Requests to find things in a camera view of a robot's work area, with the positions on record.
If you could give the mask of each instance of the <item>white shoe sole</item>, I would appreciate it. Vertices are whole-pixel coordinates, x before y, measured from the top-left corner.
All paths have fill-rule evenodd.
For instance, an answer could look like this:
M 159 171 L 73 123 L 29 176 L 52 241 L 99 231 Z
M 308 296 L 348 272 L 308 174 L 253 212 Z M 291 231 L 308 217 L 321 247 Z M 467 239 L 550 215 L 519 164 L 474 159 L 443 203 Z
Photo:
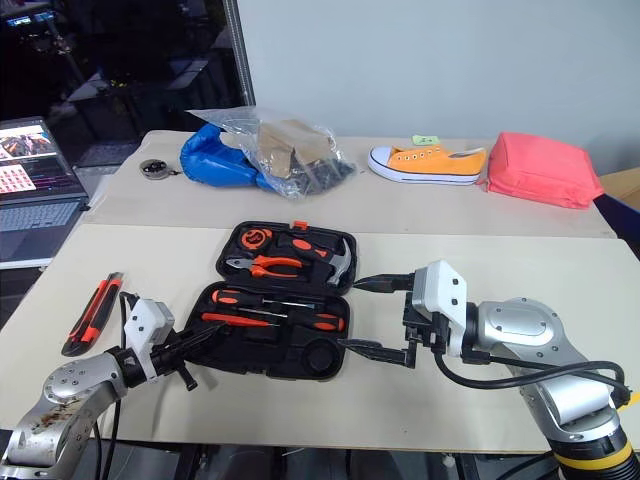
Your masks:
M 402 170 L 395 170 L 387 165 L 381 163 L 381 156 L 384 157 L 384 152 L 391 152 L 389 147 L 376 147 L 369 152 L 369 168 L 381 177 L 388 178 L 394 182 L 404 183 L 434 183 L 440 185 L 473 185 L 480 174 L 477 175 L 441 175 L 433 173 L 409 173 Z M 389 154 L 384 159 L 385 162 L 389 160 Z

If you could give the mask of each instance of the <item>pink pouch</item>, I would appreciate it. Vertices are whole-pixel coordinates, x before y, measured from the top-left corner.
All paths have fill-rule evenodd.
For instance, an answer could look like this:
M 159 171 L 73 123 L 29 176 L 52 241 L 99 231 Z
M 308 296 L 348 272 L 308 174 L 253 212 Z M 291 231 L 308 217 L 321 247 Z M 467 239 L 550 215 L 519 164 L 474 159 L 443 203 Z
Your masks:
M 588 208 L 604 193 L 589 154 L 526 133 L 502 132 L 489 156 L 489 190 L 569 208 Z

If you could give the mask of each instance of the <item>orange screwdriver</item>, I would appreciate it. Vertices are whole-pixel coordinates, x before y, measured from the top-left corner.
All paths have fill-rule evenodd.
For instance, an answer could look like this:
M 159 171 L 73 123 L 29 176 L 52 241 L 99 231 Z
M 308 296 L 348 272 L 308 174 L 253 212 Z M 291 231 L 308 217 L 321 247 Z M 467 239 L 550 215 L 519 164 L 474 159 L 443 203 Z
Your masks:
M 227 315 L 224 313 L 203 313 L 200 317 L 205 322 L 224 322 L 233 327 L 279 327 L 277 323 L 265 322 L 254 318 Z
M 277 300 L 266 300 L 264 295 L 257 293 L 244 293 L 238 290 L 214 290 L 211 294 L 214 303 L 224 303 L 227 305 L 244 305 L 247 307 L 259 307 L 264 303 L 281 303 L 292 307 L 304 307 L 314 309 L 313 303 L 278 302 Z
M 341 332 L 344 330 L 344 320 L 330 313 L 314 313 L 309 315 L 300 310 L 291 310 L 288 314 L 264 312 L 262 310 L 254 310 L 253 308 L 238 308 L 238 310 L 286 318 L 290 325 L 300 325 L 315 330 L 324 330 L 326 332 Z

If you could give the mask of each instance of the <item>black tool case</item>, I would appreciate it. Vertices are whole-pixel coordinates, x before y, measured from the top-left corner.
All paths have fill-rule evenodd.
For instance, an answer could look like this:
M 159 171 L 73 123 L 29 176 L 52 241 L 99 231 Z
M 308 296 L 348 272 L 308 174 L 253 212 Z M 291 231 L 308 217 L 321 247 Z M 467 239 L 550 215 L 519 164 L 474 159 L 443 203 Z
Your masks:
M 260 238 L 252 236 L 256 230 L 267 230 L 271 236 L 263 235 L 264 242 L 260 243 Z M 243 238 L 257 241 L 259 246 L 249 243 L 251 248 L 247 248 L 243 245 Z M 312 246 L 310 250 L 319 254 L 292 246 L 292 239 L 297 239 L 297 245 Z M 345 242 L 351 254 L 348 267 L 337 285 L 328 284 L 327 280 L 335 269 L 327 263 L 327 259 L 334 253 L 344 256 Z M 302 267 L 277 265 L 266 268 L 272 273 L 296 277 L 253 276 L 250 270 L 235 268 L 227 263 L 233 258 L 255 259 L 259 256 L 296 258 L 302 262 Z M 295 222 L 292 226 L 257 221 L 241 223 L 233 230 L 216 262 L 216 270 L 225 281 L 213 283 L 204 289 L 185 328 L 200 330 L 212 325 L 211 321 L 202 319 L 204 313 L 248 317 L 279 326 L 240 327 L 224 324 L 211 338 L 207 348 L 187 360 L 228 372 L 264 373 L 276 378 L 322 380 L 333 377 L 340 370 L 344 358 L 344 348 L 336 340 L 347 338 L 351 320 L 349 304 L 342 295 L 353 284 L 356 262 L 356 240 L 348 233 L 310 227 L 304 222 Z M 303 313 L 307 317 L 328 314 L 342 319 L 343 328 L 325 331 L 292 324 L 284 317 L 239 311 L 238 305 L 221 303 L 218 296 L 218 301 L 213 301 L 212 295 L 220 290 L 262 295 L 266 301 L 258 306 L 243 305 L 242 308 L 285 316 L 294 310 L 294 314 Z M 286 302 L 310 304 L 315 308 L 290 306 Z

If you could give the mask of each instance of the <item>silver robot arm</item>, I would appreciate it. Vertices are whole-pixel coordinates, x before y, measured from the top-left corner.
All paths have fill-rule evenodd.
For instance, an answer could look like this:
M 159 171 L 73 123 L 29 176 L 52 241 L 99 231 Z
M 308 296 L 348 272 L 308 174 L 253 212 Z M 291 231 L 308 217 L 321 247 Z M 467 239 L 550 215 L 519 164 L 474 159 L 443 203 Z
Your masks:
M 113 347 L 53 371 L 40 400 L 11 435 L 0 461 L 0 478 L 68 479 L 98 417 L 129 388 L 174 371 L 188 390 L 195 388 L 183 358 L 219 326 L 176 333 L 173 324 L 163 303 L 139 299 L 125 325 L 130 348 Z
M 464 278 L 443 260 L 409 275 L 364 278 L 355 282 L 354 287 L 383 293 L 408 292 L 403 315 L 408 348 L 389 349 L 367 340 L 340 341 L 372 360 L 413 368 L 416 347 L 422 344 L 431 349 L 436 364 L 448 378 L 471 388 L 487 389 L 506 388 L 507 384 L 462 378 L 448 370 L 443 355 L 475 364 L 499 361 L 507 365 L 514 381 L 546 374 L 553 367 L 572 365 L 577 369 L 577 364 L 587 361 L 566 338 L 562 322 L 551 308 L 528 298 L 469 303 Z M 614 383 L 622 387 L 628 401 L 629 391 L 621 385 L 622 370 L 615 367 L 618 381 Z M 582 369 L 572 375 L 557 372 L 554 378 L 511 382 L 510 386 L 519 386 L 568 480 L 640 478 L 640 464 L 620 427 L 609 388 L 602 380 L 595 372 Z

